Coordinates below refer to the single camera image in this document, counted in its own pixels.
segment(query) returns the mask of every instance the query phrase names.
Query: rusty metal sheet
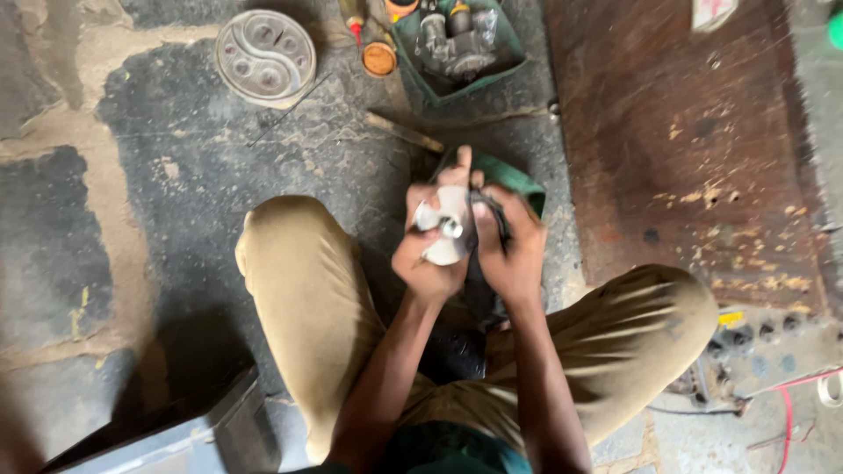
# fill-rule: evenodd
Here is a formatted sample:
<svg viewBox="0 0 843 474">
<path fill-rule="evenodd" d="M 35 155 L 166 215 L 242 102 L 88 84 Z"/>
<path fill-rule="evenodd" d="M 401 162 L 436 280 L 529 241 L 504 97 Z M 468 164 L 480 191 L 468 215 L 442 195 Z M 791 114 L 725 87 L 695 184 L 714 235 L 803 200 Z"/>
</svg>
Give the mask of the rusty metal sheet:
<svg viewBox="0 0 843 474">
<path fill-rule="evenodd" d="M 695 34 L 690 2 L 545 0 L 586 283 L 657 262 L 824 312 L 772 3 Z"/>
</svg>

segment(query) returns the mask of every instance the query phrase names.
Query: green shirt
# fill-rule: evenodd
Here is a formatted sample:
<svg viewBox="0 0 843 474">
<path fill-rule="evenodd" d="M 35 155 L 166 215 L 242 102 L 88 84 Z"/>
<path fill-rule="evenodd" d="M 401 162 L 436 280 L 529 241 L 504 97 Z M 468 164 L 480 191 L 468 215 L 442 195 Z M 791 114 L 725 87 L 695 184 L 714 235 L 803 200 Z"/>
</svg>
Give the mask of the green shirt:
<svg viewBox="0 0 843 474">
<path fill-rule="evenodd" d="M 298 474 L 348 474 L 346 466 L 329 464 Z M 529 463 L 500 439 L 467 426 L 427 422 L 395 430 L 375 473 L 389 474 L 529 474 Z"/>
</svg>

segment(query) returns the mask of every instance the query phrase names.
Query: orange container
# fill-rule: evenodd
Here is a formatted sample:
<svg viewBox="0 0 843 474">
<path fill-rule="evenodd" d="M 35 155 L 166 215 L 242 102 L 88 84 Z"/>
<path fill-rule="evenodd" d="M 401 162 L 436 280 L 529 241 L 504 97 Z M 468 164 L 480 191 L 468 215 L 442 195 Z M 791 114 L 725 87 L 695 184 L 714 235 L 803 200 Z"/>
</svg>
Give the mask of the orange container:
<svg viewBox="0 0 843 474">
<path fill-rule="evenodd" d="M 416 7 L 419 5 L 419 0 L 415 0 L 415 2 L 410 3 L 409 5 L 406 4 L 406 1 L 394 3 L 391 0 L 384 0 L 386 4 L 386 13 L 389 15 L 389 20 L 392 23 L 404 18 L 405 16 L 409 15 L 416 11 Z"/>
<path fill-rule="evenodd" d="M 398 57 L 386 43 L 369 43 L 363 48 L 363 69 L 373 78 L 385 78 L 398 67 Z"/>
</svg>

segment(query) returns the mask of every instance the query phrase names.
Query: hand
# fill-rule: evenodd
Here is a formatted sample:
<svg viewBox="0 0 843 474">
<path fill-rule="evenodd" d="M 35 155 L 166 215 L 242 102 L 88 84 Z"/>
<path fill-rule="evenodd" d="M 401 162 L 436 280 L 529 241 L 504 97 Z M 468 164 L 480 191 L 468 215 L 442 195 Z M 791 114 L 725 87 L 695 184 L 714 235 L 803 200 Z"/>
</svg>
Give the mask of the hand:
<svg viewBox="0 0 843 474">
<path fill-rule="evenodd" d="M 440 186 L 468 187 L 469 179 L 475 183 L 482 182 L 482 172 L 470 171 L 471 147 L 464 145 L 457 152 L 457 164 L 439 173 L 436 185 L 412 185 L 407 191 L 405 235 L 392 255 L 392 269 L 407 283 L 411 292 L 427 303 L 441 305 L 454 296 L 463 287 L 469 261 L 466 257 L 453 265 L 441 267 L 422 259 L 422 252 L 439 238 L 439 229 L 414 231 L 413 215 L 422 201 L 439 209 L 436 191 Z"/>
<path fill-rule="evenodd" d="M 525 311 L 543 315 L 541 265 L 547 228 L 521 196 L 497 185 L 486 186 L 483 194 L 503 207 L 512 234 L 504 248 L 492 210 L 484 202 L 471 207 L 480 238 L 478 257 L 483 276 L 501 295 L 513 317 Z"/>
</svg>

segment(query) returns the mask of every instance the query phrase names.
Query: red wire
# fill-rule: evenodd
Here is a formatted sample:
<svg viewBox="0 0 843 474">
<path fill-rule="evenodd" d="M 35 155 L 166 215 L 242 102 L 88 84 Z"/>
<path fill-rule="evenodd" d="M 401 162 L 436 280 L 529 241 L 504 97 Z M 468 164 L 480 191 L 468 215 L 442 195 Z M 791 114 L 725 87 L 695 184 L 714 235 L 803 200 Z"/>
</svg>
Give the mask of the red wire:
<svg viewBox="0 0 843 474">
<path fill-rule="evenodd" d="M 839 372 L 843 372 L 843 367 L 834 370 L 829 370 L 828 372 L 823 372 L 822 374 L 810 375 L 808 377 L 802 377 L 801 379 L 791 380 L 790 382 L 785 382 L 783 384 L 779 384 L 768 389 L 768 391 L 779 391 L 779 393 L 781 393 L 781 397 L 785 401 L 785 452 L 781 458 L 781 467 L 779 468 L 779 474 L 782 474 L 785 471 L 785 468 L 787 467 L 787 457 L 790 453 L 790 442 L 793 431 L 793 403 L 791 402 L 790 393 L 787 391 L 787 387 L 793 387 L 795 385 L 813 382 L 814 380 L 824 379 L 831 375 L 838 374 Z"/>
<path fill-rule="evenodd" d="M 791 403 L 790 393 L 787 392 L 787 387 L 779 389 L 781 397 L 785 401 L 786 424 L 785 424 L 785 453 L 781 458 L 781 467 L 779 467 L 779 474 L 782 474 L 787 467 L 787 455 L 790 453 L 790 441 L 793 431 L 793 404 Z"/>
</svg>

